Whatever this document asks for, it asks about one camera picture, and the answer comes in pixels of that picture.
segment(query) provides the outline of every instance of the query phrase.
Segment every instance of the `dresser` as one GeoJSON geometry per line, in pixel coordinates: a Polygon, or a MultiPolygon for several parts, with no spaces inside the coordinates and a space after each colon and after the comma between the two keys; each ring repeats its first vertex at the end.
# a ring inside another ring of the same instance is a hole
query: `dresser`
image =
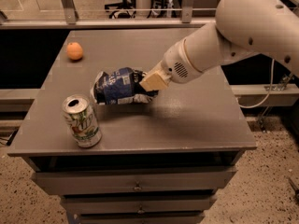
{"type": "Polygon", "coordinates": [[[193,28],[72,31],[23,121],[8,155],[32,180],[59,195],[70,223],[199,223],[236,173],[254,137],[220,67],[171,83],[149,104],[95,105],[101,141],[81,148],[62,103],[89,95],[101,71],[149,71],[193,28]],[[83,59],[66,45],[79,42],[83,59]]]}

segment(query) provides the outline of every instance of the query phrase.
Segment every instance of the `power cord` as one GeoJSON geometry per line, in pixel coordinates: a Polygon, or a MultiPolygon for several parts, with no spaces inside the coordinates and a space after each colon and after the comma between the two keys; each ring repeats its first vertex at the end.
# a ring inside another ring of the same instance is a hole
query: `power cord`
{"type": "Polygon", "coordinates": [[[269,87],[269,91],[267,93],[267,95],[263,98],[263,100],[256,104],[256,105],[250,105],[250,106],[244,106],[244,105],[240,105],[241,108],[255,108],[255,107],[258,107],[260,106],[261,104],[263,104],[269,97],[270,95],[270,92],[272,90],[272,85],[273,85],[273,74],[274,74],[274,59],[272,59],[272,63],[271,63],[271,77],[270,77],[270,87],[269,87]]]}

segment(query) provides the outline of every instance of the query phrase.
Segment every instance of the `drawer front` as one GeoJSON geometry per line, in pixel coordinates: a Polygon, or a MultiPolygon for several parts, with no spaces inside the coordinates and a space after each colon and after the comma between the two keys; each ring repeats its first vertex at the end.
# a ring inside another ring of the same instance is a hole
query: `drawer front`
{"type": "Polygon", "coordinates": [[[35,173],[32,179],[49,195],[223,189],[234,167],[144,170],[137,172],[35,173]]]}
{"type": "Polygon", "coordinates": [[[197,224],[204,214],[196,212],[145,215],[80,216],[81,224],[197,224]]]}
{"type": "Polygon", "coordinates": [[[216,198],[209,195],[188,194],[149,194],[149,195],[103,195],[103,197],[69,198],[62,206],[72,214],[147,214],[159,212],[187,212],[209,209],[216,198]]]}

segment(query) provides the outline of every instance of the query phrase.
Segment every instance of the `soda can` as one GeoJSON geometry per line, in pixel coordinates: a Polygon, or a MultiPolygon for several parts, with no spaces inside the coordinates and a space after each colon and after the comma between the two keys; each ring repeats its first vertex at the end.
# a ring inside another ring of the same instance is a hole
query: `soda can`
{"type": "Polygon", "coordinates": [[[63,102],[64,119],[80,147],[96,145],[102,134],[90,100],[80,94],[67,97],[63,102]]]}

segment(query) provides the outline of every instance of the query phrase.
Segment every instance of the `floor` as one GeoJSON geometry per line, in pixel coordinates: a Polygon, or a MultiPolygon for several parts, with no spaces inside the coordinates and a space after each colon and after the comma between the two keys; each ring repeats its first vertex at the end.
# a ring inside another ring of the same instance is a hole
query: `floor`
{"type": "MultiPolygon", "coordinates": [[[[299,223],[299,204],[288,177],[299,184],[299,153],[294,136],[281,117],[266,120],[267,133],[248,116],[257,149],[237,163],[238,172],[218,200],[205,211],[201,224],[299,223]]],[[[67,223],[60,199],[48,196],[30,180],[31,168],[21,158],[10,158],[0,147],[0,219],[4,224],[67,223]]]]}

